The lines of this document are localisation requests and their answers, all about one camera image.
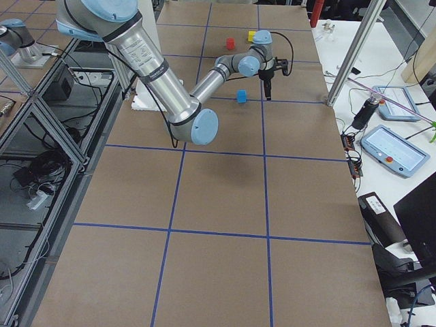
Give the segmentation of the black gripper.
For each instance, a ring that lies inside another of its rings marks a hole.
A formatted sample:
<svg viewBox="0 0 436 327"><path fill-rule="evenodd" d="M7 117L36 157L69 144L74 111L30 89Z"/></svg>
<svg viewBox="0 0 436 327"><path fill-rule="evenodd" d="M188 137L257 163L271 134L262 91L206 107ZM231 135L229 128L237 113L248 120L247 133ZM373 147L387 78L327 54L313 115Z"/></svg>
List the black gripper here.
<svg viewBox="0 0 436 327"><path fill-rule="evenodd" d="M275 75L275 68L269 68L269 69L260 69L258 71L258 76L260 80L263 81L264 86L264 96L266 100L272 99L272 79Z"/></svg>

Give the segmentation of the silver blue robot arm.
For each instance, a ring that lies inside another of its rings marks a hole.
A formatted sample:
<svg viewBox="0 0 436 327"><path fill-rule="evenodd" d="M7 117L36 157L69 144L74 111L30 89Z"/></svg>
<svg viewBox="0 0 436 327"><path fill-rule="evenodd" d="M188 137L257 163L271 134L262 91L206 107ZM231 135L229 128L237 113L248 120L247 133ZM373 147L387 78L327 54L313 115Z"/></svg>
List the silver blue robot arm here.
<svg viewBox="0 0 436 327"><path fill-rule="evenodd" d="M50 51L45 55L25 23L17 18L1 21L1 51L11 57L11 62L19 68L42 69L49 60Z"/></svg>
<svg viewBox="0 0 436 327"><path fill-rule="evenodd" d="M217 114L204 103L231 74L258 75L270 95L277 58L269 31L257 31L247 52L223 55L187 92L142 26L137 1L58 1L58 30L66 35L117 48L140 81L167 110L167 126L180 141L209 144L219 129Z"/></svg>

